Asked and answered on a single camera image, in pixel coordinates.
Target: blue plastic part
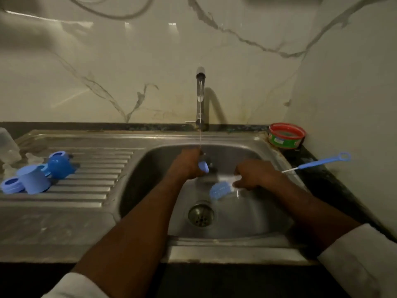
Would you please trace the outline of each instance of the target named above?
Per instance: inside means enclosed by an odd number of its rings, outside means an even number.
[[[22,182],[18,177],[12,177],[5,179],[1,183],[1,189],[5,194],[17,193],[25,190],[25,186],[23,186]]]
[[[17,170],[17,176],[28,194],[37,194],[50,188],[51,182],[37,165],[28,165]]]
[[[70,164],[64,156],[54,155],[48,160],[48,170],[52,174],[53,179],[61,180],[70,174],[74,174],[76,168]]]
[[[221,181],[212,186],[210,190],[211,200],[218,200],[233,191],[232,185],[227,181]]]
[[[66,160],[69,160],[69,155],[66,153],[66,151],[64,150],[59,150],[57,152],[52,153],[49,158],[53,157],[53,156],[62,156],[64,157]]]
[[[38,165],[38,168],[40,168],[46,177],[51,175],[51,172],[48,170],[48,164],[40,164]]]
[[[205,161],[199,162],[198,167],[206,174],[210,172],[210,169],[208,168],[208,165]]]
[[[327,159],[322,159],[322,160],[302,164],[302,165],[299,165],[298,168],[304,169],[304,168],[322,165],[325,163],[330,163],[330,162],[335,162],[335,161],[350,161],[350,159],[351,159],[351,156],[349,153],[340,153],[337,157],[332,157],[332,158],[327,158]]]

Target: black countertop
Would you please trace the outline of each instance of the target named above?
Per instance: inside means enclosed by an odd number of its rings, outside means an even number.
[[[159,130],[192,131],[180,124],[105,124],[3,122],[12,137],[30,130]],[[210,131],[263,131],[265,125],[210,125]],[[316,160],[304,146],[282,151],[291,165]],[[297,171],[311,193],[354,219],[369,222],[392,238],[390,233],[357,203],[353,194],[324,166]],[[49,291],[73,264],[0,263],[3,273],[0,288],[14,296],[40,297]],[[152,280],[148,297],[348,297],[321,265],[263,266],[160,264]]]

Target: forearm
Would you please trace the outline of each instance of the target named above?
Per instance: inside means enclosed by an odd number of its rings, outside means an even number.
[[[112,298],[144,296],[164,252],[172,210],[185,180],[167,174],[73,271]]]
[[[281,176],[270,186],[292,218],[325,250],[335,240],[355,229],[360,223],[341,211],[317,199],[309,192]]]

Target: hand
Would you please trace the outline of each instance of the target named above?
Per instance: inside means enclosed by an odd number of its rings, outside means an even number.
[[[239,163],[234,174],[241,175],[241,180],[234,182],[233,186],[248,190],[258,186],[271,190],[288,181],[284,174],[274,169],[271,162],[256,159]]]
[[[183,149],[182,152],[172,162],[168,174],[183,177],[191,180],[201,177],[204,172],[199,168],[200,148]]]

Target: red lid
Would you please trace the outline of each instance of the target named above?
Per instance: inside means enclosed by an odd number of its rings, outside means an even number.
[[[269,130],[273,135],[281,139],[299,140],[306,136],[306,132],[303,128],[284,122],[271,124]]]

